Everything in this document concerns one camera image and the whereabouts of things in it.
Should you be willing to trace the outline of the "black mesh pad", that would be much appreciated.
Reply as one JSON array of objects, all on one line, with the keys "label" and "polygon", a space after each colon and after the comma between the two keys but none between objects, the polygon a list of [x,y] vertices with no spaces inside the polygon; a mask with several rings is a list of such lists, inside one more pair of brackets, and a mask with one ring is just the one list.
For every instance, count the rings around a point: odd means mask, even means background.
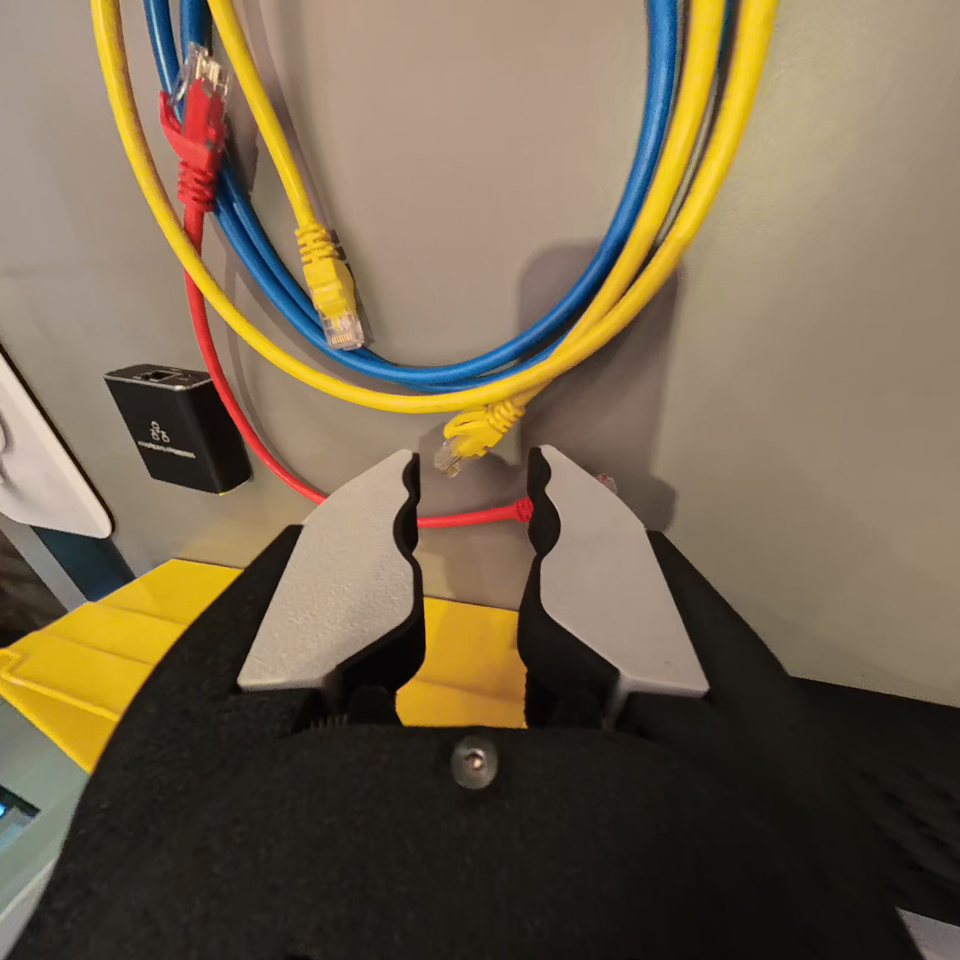
[{"label": "black mesh pad", "polygon": [[959,925],[959,709],[792,678],[841,759],[896,905]]}]

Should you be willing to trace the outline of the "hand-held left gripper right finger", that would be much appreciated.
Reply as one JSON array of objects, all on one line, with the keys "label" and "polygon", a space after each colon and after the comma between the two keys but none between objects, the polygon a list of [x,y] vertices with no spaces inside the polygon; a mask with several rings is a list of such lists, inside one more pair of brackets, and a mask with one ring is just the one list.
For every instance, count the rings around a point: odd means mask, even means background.
[{"label": "hand-held left gripper right finger", "polygon": [[650,693],[710,690],[643,522],[593,474],[551,445],[531,450],[528,537],[534,549],[517,650],[534,697],[593,697],[604,714]]}]

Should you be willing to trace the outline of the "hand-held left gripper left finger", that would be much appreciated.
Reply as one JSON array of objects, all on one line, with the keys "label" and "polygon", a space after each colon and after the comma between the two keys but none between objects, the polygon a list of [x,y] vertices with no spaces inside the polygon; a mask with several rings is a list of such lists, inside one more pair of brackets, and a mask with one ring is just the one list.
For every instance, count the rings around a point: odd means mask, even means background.
[{"label": "hand-held left gripper left finger", "polygon": [[341,486],[296,538],[237,683],[245,691],[397,693],[426,655],[419,455],[401,449]]}]

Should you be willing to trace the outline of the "white stand base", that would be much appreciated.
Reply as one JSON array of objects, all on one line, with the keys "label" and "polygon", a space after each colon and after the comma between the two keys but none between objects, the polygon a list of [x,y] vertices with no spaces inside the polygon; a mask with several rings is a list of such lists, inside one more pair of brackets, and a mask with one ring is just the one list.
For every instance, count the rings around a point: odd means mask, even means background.
[{"label": "white stand base", "polygon": [[1,514],[12,522],[107,539],[114,522],[101,498],[1,355]]}]

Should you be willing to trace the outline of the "yellow plastic bin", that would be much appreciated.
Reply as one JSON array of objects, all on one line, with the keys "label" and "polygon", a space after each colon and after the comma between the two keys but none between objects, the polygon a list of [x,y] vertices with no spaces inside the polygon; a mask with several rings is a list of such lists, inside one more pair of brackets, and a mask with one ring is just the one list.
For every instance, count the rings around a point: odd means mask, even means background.
[{"label": "yellow plastic bin", "polygon": [[[150,673],[240,575],[173,559],[1,652],[2,698],[86,774]],[[423,665],[397,694],[408,725],[520,729],[516,611],[425,598]]]}]

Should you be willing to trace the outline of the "black ethernet splitter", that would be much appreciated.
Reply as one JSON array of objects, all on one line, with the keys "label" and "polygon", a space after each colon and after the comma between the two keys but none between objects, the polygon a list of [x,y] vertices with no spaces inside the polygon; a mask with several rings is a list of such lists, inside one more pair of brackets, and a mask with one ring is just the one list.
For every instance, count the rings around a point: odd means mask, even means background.
[{"label": "black ethernet splitter", "polygon": [[245,441],[206,369],[136,364],[103,380],[152,479],[217,496],[252,480]]}]

